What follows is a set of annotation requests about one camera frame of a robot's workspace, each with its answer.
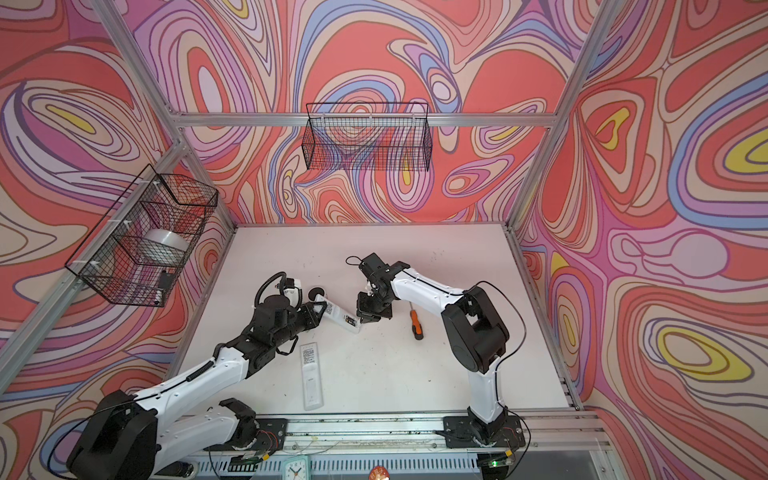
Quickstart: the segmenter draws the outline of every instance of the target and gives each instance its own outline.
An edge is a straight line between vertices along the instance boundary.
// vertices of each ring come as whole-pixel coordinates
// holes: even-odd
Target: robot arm
[[[138,480],[210,445],[250,447],[258,431],[256,414],[238,400],[224,400],[205,414],[179,418],[252,376],[276,354],[292,352],[297,335],[319,325],[329,302],[298,305],[297,282],[281,274],[281,294],[260,302],[265,283],[250,323],[239,336],[219,344],[210,359],[134,395],[118,390],[105,396],[67,459],[70,472],[80,480]],[[281,352],[280,345],[290,340],[290,352]]]
[[[362,259],[359,268],[370,286],[370,293],[357,297],[357,315],[364,323],[391,318],[394,300],[408,300],[442,317],[451,351],[469,372],[468,412],[475,438],[490,443],[505,424],[495,370],[509,331],[488,295],[478,286],[460,290],[435,282],[407,263],[390,266],[375,253]]]

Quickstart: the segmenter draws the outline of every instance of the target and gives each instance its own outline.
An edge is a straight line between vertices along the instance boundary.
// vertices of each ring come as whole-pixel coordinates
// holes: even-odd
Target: black mounting plate
[[[254,450],[256,452],[263,452],[264,450],[282,450],[286,441],[286,427],[288,426],[288,419],[256,419],[259,423],[259,430],[269,433],[260,433],[256,437],[256,442],[248,450]],[[275,448],[275,439],[277,439],[277,447]],[[206,450],[212,452],[229,452],[234,450],[228,445],[211,445]]]
[[[449,449],[476,449],[481,446],[473,439],[474,433],[469,426],[468,415],[443,417],[442,428],[448,434],[445,437],[445,446]],[[508,448],[507,442],[509,442],[513,452],[525,447],[525,437],[520,425],[520,417],[516,415],[507,415],[506,422],[498,430],[498,433],[493,436],[489,445],[495,443],[494,446],[496,447]]]

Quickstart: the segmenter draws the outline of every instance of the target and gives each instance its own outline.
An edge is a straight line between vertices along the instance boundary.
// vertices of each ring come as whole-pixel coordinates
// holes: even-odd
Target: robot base
[[[256,441],[254,442],[253,446],[248,448],[248,450],[282,450],[286,441],[286,427],[288,426],[288,420],[259,418],[255,418],[253,420],[257,422],[259,430],[270,432],[274,436],[270,435],[269,433],[257,435]],[[274,439],[277,439],[277,446],[275,446]],[[211,450],[212,452],[229,452],[234,450],[234,448],[229,445],[211,445],[206,450]]]
[[[520,417],[507,415],[504,411],[490,424],[484,423],[467,409],[468,415],[443,417],[445,446],[449,449],[467,449],[482,446],[511,447],[515,450],[525,447],[525,437]]]

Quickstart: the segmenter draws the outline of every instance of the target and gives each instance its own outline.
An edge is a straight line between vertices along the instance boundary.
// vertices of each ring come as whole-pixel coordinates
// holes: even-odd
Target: wire basket
[[[91,258],[71,262],[73,253],[66,267],[109,303],[164,306],[218,197],[215,187],[184,175],[155,172]],[[82,264],[77,272],[70,265],[76,263]]]
[[[306,105],[307,170],[429,170],[432,134],[422,102]]]

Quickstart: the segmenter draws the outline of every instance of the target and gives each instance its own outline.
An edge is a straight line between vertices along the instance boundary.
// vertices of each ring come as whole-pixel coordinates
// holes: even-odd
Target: white remote control
[[[360,333],[360,319],[353,314],[347,312],[342,307],[336,305],[334,302],[328,300],[322,295],[315,295],[315,302],[327,302],[328,306],[323,314],[323,320],[330,319],[336,325],[341,326],[344,330],[352,333]],[[315,305],[313,307],[316,312],[320,312],[323,308],[322,305]]]
[[[301,379],[304,384],[305,410],[314,410],[323,406],[323,384],[320,382],[319,362],[317,343],[301,346]]]

